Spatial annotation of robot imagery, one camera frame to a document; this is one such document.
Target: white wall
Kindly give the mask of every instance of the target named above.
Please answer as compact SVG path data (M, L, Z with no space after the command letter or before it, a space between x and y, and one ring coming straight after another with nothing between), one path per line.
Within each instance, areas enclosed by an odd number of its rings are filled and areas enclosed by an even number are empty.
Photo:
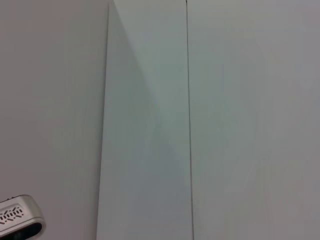
M319 9L188 0L195 240L320 238Z
M98 240L191 240L185 0L110 7Z
M0 1L0 199L30 194L43 240L96 236L107 0Z

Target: white surface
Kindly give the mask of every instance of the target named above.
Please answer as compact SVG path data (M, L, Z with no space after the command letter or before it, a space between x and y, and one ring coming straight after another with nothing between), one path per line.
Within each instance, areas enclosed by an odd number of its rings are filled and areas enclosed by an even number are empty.
M0 1L0 199L34 197L42 240L96 237L106 0Z
M188 0L195 240L320 239L319 9Z
M184 0L109 13L98 240L191 240Z

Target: silver device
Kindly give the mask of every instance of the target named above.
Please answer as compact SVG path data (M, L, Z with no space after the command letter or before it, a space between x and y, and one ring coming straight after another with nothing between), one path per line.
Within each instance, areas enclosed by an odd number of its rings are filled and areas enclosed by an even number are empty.
M0 202L0 240L35 240L45 229L44 216L31 196Z

